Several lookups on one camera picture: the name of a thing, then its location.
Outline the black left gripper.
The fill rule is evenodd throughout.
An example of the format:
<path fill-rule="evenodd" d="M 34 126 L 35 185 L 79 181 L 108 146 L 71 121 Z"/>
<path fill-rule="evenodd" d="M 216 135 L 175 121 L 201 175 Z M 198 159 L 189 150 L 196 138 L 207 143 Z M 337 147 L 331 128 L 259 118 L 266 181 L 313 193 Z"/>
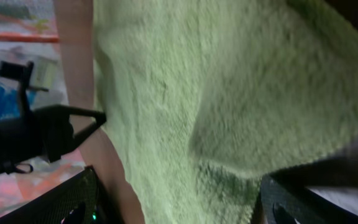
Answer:
<path fill-rule="evenodd" d="M 65 105 L 30 110 L 26 91 L 34 63 L 22 69 L 17 90 L 20 117 L 0 120 L 0 174 L 18 172 L 21 162 L 37 156 L 55 162 L 78 148 L 106 122 L 106 114 Z M 94 122 L 74 132 L 70 116 L 93 118 Z"/>

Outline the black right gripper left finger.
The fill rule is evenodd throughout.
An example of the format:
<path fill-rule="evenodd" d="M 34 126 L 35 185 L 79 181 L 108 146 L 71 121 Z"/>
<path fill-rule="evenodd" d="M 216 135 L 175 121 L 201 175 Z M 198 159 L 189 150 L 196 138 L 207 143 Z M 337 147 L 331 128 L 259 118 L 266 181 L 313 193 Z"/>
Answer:
<path fill-rule="evenodd" d="M 98 177 L 92 167 L 0 217 L 0 224 L 93 223 Z"/>

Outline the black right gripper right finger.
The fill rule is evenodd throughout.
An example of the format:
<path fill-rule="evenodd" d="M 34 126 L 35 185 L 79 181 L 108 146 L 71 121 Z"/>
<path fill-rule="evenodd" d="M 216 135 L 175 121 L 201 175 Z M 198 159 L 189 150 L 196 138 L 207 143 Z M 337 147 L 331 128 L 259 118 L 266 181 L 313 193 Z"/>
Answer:
<path fill-rule="evenodd" d="M 260 193 L 268 223 L 358 223 L 358 185 L 347 180 L 304 184 L 266 175 Z"/>

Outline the light green microfiber cloth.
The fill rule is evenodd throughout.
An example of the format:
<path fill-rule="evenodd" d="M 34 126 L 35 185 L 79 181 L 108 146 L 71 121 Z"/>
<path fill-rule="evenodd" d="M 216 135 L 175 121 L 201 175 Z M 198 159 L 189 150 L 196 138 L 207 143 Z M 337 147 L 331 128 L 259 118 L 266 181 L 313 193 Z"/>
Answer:
<path fill-rule="evenodd" d="M 358 32 L 323 1 L 93 9 L 95 105 L 147 223 L 249 223 L 263 175 L 358 136 Z"/>

